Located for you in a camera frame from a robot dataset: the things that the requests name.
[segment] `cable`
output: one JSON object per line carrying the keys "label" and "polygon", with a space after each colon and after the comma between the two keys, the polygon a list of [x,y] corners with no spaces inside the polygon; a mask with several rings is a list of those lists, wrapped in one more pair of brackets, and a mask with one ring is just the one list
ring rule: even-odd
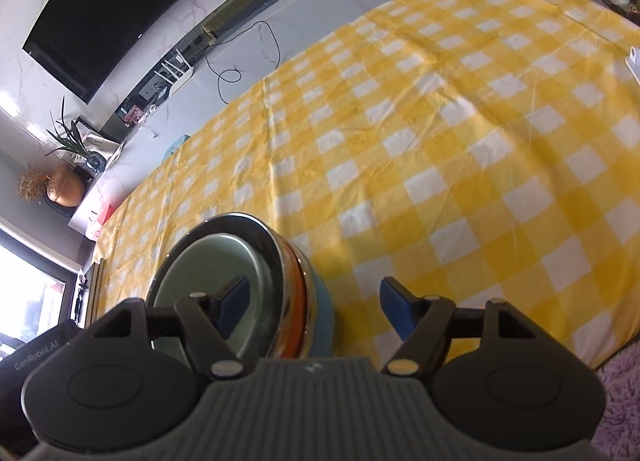
{"label": "cable", "polygon": [[[273,37],[273,41],[276,43],[276,48],[278,49],[278,62],[276,63],[275,69],[277,69],[280,66],[280,59],[282,58],[282,54],[280,53],[280,45],[278,44],[278,39],[276,38],[276,35],[274,35],[274,33],[273,33],[273,29],[271,29],[271,26],[269,25],[269,23],[265,22],[264,20],[258,20],[257,22],[254,22],[247,29],[242,30],[240,33],[237,33],[237,34],[233,35],[229,40],[225,40],[225,41],[222,41],[222,42],[217,42],[217,43],[213,44],[213,46],[211,46],[211,47],[220,46],[222,44],[228,44],[229,42],[232,42],[233,40],[238,38],[240,35],[243,35],[247,31],[249,31],[250,29],[252,29],[255,26],[257,26],[258,24],[264,24],[269,29],[269,32],[271,33],[271,36]],[[204,59],[207,61],[207,66],[209,66],[209,69],[211,69],[211,72],[214,73],[214,75],[216,75],[218,77],[218,96],[220,96],[220,100],[222,100],[222,102],[225,105],[228,105],[229,103],[222,97],[222,92],[220,91],[220,81],[222,80],[223,82],[226,82],[227,84],[238,83],[240,80],[242,80],[242,73],[239,72],[237,69],[225,69],[224,71],[218,73],[218,72],[216,72],[215,69],[213,69],[213,67],[211,67],[211,63],[209,62],[209,58],[207,58],[207,54],[204,53],[204,51],[202,49],[200,49],[200,52],[204,55]],[[224,77],[225,73],[238,73],[238,79],[237,80],[228,80],[228,79],[226,79]]]}

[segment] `stacked bowls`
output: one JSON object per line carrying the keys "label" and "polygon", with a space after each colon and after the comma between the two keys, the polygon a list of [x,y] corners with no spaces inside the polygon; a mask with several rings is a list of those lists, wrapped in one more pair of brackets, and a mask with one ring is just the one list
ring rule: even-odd
{"label": "stacked bowls", "polygon": [[[249,308],[227,340],[240,359],[331,356],[334,312],[324,282],[297,247],[247,214],[207,219],[181,238],[146,303],[166,307],[194,292],[215,295],[238,275],[251,285]],[[155,340],[154,348],[187,363],[179,339]]]}

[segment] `pink fluffy rug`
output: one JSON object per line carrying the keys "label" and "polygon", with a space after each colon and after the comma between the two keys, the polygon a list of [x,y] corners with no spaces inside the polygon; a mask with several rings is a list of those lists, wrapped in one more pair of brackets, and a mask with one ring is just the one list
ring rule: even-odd
{"label": "pink fluffy rug", "polygon": [[628,346],[597,371],[607,407],[593,445],[615,460],[640,456],[640,342]]}

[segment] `marble wall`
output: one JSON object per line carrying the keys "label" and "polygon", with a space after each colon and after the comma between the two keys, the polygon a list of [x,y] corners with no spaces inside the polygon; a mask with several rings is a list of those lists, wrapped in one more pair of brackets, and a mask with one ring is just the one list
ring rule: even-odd
{"label": "marble wall", "polygon": [[[0,108],[18,110],[45,130],[51,125],[49,111],[57,113],[65,95],[70,116],[84,116],[100,127],[159,58],[224,1],[178,0],[138,40],[85,105],[22,50],[47,0],[0,0]],[[3,130],[0,126],[0,148],[23,166],[42,161],[42,148],[33,143],[33,137],[25,131]]]}

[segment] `potted plant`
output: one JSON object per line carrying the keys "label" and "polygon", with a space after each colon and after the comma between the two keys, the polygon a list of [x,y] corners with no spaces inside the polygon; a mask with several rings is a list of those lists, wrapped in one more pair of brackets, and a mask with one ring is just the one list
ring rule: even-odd
{"label": "potted plant", "polygon": [[[58,124],[65,130],[64,134],[60,134],[58,132],[56,124]],[[77,154],[81,157],[84,157],[84,161],[86,162],[87,166],[92,170],[95,170],[98,174],[104,172],[104,169],[107,166],[107,160],[99,152],[86,149],[84,143],[82,142],[80,131],[78,131],[78,120],[72,121],[70,126],[66,126],[64,96],[62,98],[62,111],[60,112],[60,121],[54,121],[53,129],[56,131],[55,134],[50,130],[48,130],[47,132],[53,139],[56,140],[56,142],[58,142],[60,146],[47,153],[47,155],[53,154],[54,152],[57,152],[59,150],[66,150],[71,154]]]}
{"label": "potted plant", "polygon": [[78,206],[84,197],[84,184],[66,164],[60,165],[51,174],[43,174],[29,167],[20,176],[18,196],[31,202],[44,194],[59,205]]}

